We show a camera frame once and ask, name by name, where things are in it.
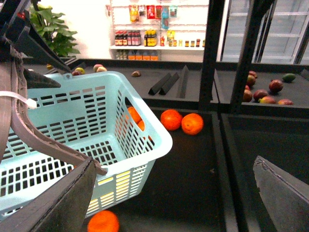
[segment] orange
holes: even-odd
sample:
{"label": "orange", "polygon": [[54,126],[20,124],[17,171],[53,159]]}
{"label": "orange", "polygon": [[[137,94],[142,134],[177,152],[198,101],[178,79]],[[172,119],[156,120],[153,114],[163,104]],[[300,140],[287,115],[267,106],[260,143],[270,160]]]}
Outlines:
{"label": "orange", "polygon": [[103,210],[95,214],[88,223],[88,232],[118,232],[119,220],[116,214]]}
{"label": "orange", "polygon": [[141,131],[144,131],[144,130],[145,130],[145,123],[144,123],[143,120],[140,121],[140,122],[137,124],[137,126],[141,129]]}
{"label": "orange", "polygon": [[196,135],[200,133],[203,127],[204,121],[200,115],[192,113],[183,117],[182,130],[184,133],[189,135]]}
{"label": "orange", "polygon": [[160,121],[168,131],[177,130],[182,124],[183,116],[173,109],[168,109],[161,114]]}
{"label": "orange", "polygon": [[130,106],[127,110],[129,111],[135,123],[138,124],[141,121],[141,117],[139,113],[137,113],[136,109],[133,106]]}

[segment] black plastic panel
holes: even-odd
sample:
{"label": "black plastic panel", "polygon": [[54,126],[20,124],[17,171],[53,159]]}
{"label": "black plastic panel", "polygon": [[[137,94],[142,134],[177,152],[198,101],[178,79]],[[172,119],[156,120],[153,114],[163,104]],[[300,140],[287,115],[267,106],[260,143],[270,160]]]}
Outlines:
{"label": "black plastic panel", "polygon": [[309,120],[222,115],[239,230],[276,232],[256,186],[253,164],[262,156],[309,184]]}

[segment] black metal pole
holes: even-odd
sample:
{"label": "black metal pole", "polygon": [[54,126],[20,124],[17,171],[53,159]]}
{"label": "black metal pole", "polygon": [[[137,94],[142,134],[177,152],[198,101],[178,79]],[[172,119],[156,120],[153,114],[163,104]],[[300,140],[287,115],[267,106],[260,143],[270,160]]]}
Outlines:
{"label": "black metal pole", "polygon": [[212,100],[212,84],[217,59],[220,28],[225,0],[210,0],[205,38],[205,49],[201,72],[198,109],[207,110]]}
{"label": "black metal pole", "polygon": [[297,51],[294,64],[300,64],[300,62],[301,62],[301,60],[302,60],[302,58],[304,56],[304,53],[306,51],[306,48],[308,46],[308,43],[309,43],[309,22],[307,24],[305,34],[304,34],[304,36],[302,38],[299,50]]}
{"label": "black metal pole", "polygon": [[243,92],[247,83],[248,72],[252,63],[255,44],[264,14],[270,8],[274,0],[255,0],[250,4],[246,30],[244,33],[242,48],[233,86],[230,113],[240,111]]}
{"label": "black metal pole", "polygon": [[269,34],[269,29],[271,26],[271,21],[275,13],[277,0],[271,5],[270,9],[265,14],[263,28],[261,29],[261,36],[257,45],[256,54],[255,54],[255,63],[260,63],[263,57],[266,41]]}

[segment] potted plant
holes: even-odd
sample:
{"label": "potted plant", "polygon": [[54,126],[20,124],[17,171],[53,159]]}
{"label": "potted plant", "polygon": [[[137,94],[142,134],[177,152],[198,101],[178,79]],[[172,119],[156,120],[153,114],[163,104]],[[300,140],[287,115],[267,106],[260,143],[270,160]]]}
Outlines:
{"label": "potted plant", "polygon": [[76,39],[73,35],[77,32],[70,31],[64,20],[60,19],[64,13],[53,13],[52,9],[51,6],[32,4],[29,9],[31,23],[59,57],[79,54],[79,50],[74,48],[77,43],[74,42]]}

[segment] black tray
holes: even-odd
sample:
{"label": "black tray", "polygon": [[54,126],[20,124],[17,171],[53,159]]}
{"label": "black tray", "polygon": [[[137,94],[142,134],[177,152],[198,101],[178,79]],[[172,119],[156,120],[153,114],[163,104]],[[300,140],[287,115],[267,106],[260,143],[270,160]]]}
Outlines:
{"label": "black tray", "polygon": [[[161,112],[154,110],[158,117]],[[203,131],[171,131],[173,147],[156,160],[142,192],[109,209],[120,232],[238,231],[217,115],[202,116]]]}
{"label": "black tray", "polygon": [[[260,115],[260,116],[280,116],[280,117],[297,117],[309,118],[309,80],[295,72],[291,65],[289,69],[282,70],[287,73],[295,73],[296,79],[292,83],[283,83],[283,89],[276,95],[270,95],[276,101],[280,99],[290,99],[294,105],[278,105],[278,104],[260,104],[252,99],[251,102],[243,102],[240,109],[240,114],[243,115]],[[269,91],[269,83],[271,80],[279,79],[285,73],[268,72],[265,70],[257,72],[258,78],[255,85],[251,88],[252,94],[258,89]],[[215,76],[216,89],[220,102],[220,112],[229,113],[229,107],[232,97],[233,84],[235,80],[235,71],[218,70]]]}
{"label": "black tray", "polygon": [[221,129],[239,231],[276,232],[256,186],[254,160],[262,156],[309,184],[309,120],[222,114]]}
{"label": "black tray", "polygon": [[[201,63],[194,62],[167,62],[167,61],[137,61],[137,60],[112,60],[112,59],[77,59],[70,68],[79,66],[83,63],[86,68],[85,72],[93,73],[93,66],[95,64],[104,65],[109,71],[117,71],[126,76],[131,85],[136,89],[138,94],[144,99],[144,101],[151,107],[162,108],[182,108],[197,110],[199,101],[199,90],[201,81]],[[46,65],[39,65],[31,59],[24,59],[25,67],[33,69],[34,71],[46,74],[48,72]],[[179,76],[184,68],[187,66],[189,72],[187,74],[187,84],[184,86],[185,98],[179,97],[179,88],[182,79],[179,80],[171,87],[166,95],[148,94],[150,88],[163,78],[167,73],[172,76],[174,73],[178,73]],[[141,77],[132,77],[131,74],[134,71],[139,70]],[[218,98],[216,89],[213,85],[212,88],[212,101],[210,102],[209,109],[217,111]]]}

